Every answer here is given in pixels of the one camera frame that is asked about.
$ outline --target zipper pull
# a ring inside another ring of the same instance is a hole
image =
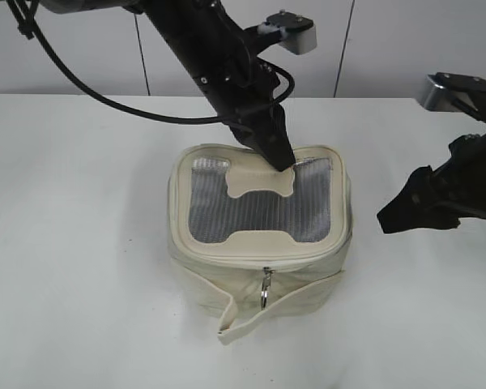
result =
[[[266,308],[266,301],[268,300],[268,289],[272,285],[272,274],[274,274],[274,271],[269,267],[264,267],[262,270],[265,272],[265,276],[261,284],[261,309],[264,310]]]

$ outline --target bag lid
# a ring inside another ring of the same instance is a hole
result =
[[[172,244],[188,259],[224,266],[311,263],[337,250],[351,228],[347,176],[328,147],[294,150],[277,172],[242,148],[185,151],[169,182]]]

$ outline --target white wall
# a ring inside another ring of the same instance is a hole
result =
[[[55,15],[38,22],[53,48],[83,81],[107,94],[146,91],[134,16],[122,9]],[[28,41],[0,2],[0,93],[78,93],[36,40]]]
[[[295,96],[331,96],[351,0],[224,0],[229,14],[242,27],[261,23],[281,8],[302,13],[318,23],[319,48],[296,57],[280,47],[266,58],[296,77]],[[134,16],[122,9],[70,15],[40,10],[39,23],[69,68],[98,91],[107,94],[146,93]],[[158,32],[139,17],[152,94],[194,96],[199,91]],[[77,93],[42,53],[27,41],[4,2],[0,2],[0,92]]]
[[[353,0],[223,0],[242,26],[281,8],[307,15],[318,48],[297,57],[280,47],[263,56],[296,78],[294,96],[333,96]],[[55,15],[39,21],[56,51],[104,94],[143,95],[146,87],[134,16],[122,9]],[[158,32],[139,17],[151,94],[199,92]],[[424,75],[449,71],[486,78],[486,0],[356,0],[337,96],[414,96]],[[0,2],[0,92],[78,93],[16,30]]]
[[[341,97],[411,97],[424,75],[486,78],[486,0],[356,0]]]

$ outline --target cream fabric bag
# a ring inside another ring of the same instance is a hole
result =
[[[323,146],[295,155],[279,173],[247,149],[202,145],[174,167],[169,253],[190,296],[220,317],[223,344],[266,318],[315,311],[342,276],[352,236],[343,161]]]

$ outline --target gray mesh panel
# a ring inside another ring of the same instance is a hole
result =
[[[220,243],[236,231],[284,231],[296,242],[319,242],[330,232],[330,161],[295,164],[293,194],[252,191],[233,199],[225,175],[230,164],[202,157],[193,163],[189,229],[194,239]]]

